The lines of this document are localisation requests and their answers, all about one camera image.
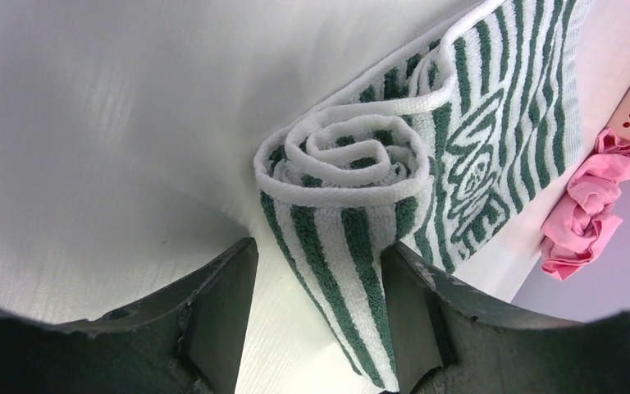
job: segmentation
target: pink fabric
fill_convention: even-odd
[[[542,225],[542,270],[562,281],[597,259],[622,223],[610,211],[630,179],[630,144],[605,129],[594,150]]]

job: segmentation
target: striped towel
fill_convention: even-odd
[[[264,212],[354,370],[397,391],[381,251],[447,272],[581,148],[576,42],[590,0],[486,0],[268,138]]]

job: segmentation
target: pink cloth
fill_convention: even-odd
[[[594,150],[542,225],[542,270],[562,281],[597,259],[622,223],[610,211],[630,179],[630,144],[605,129]]]

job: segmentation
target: towel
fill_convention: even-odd
[[[603,130],[542,225],[542,271],[564,281],[600,257],[622,224],[611,210],[622,194],[619,183],[629,179],[630,143]]]
[[[380,254],[452,273],[577,157],[590,1],[486,0],[265,140],[263,210],[355,372],[398,389]]]

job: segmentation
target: table surface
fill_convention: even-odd
[[[252,157],[475,2],[0,2],[0,306],[56,323],[97,318],[251,230],[262,247],[238,393],[376,392],[264,231]],[[630,84],[626,2],[596,2],[577,77],[590,143]],[[567,177],[457,275],[511,300]]]

